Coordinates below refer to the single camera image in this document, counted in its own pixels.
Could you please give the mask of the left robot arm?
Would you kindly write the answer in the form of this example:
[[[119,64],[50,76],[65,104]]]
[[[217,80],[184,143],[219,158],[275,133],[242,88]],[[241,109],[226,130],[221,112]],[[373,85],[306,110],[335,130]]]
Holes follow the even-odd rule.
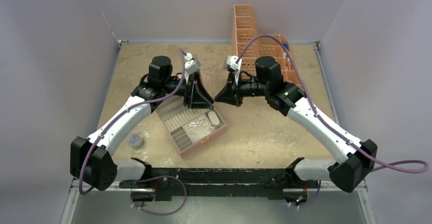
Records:
[[[70,173],[78,179],[80,194],[107,189],[113,182],[132,180],[140,188],[152,181],[147,163],[130,159],[115,162],[113,155],[122,141],[165,100],[174,95],[186,99],[189,108],[212,108],[213,100],[200,84],[198,59],[181,51],[182,71],[172,75],[171,60],[152,59],[149,72],[132,91],[122,108],[100,129],[87,137],[76,137],[70,148]]]

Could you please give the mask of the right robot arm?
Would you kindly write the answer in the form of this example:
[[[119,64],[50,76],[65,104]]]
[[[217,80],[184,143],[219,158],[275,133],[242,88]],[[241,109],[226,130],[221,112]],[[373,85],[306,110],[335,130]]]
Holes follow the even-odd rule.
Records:
[[[298,158],[288,168],[287,183],[298,187],[307,180],[333,182],[345,192],[355,188],[371,173],[377,145],[372,140],[360,140],[346,132],[323,114],[299,86],[284,81],[280,64],[270,56],[255,61],[255,75],[241,79],[241,60],[227,57],[224,69],[229,72],[227,83],[215,101],[241,106],[245,97],[263,96],[267,104],[295,121],[314,136],[333,156],[332,160]]]

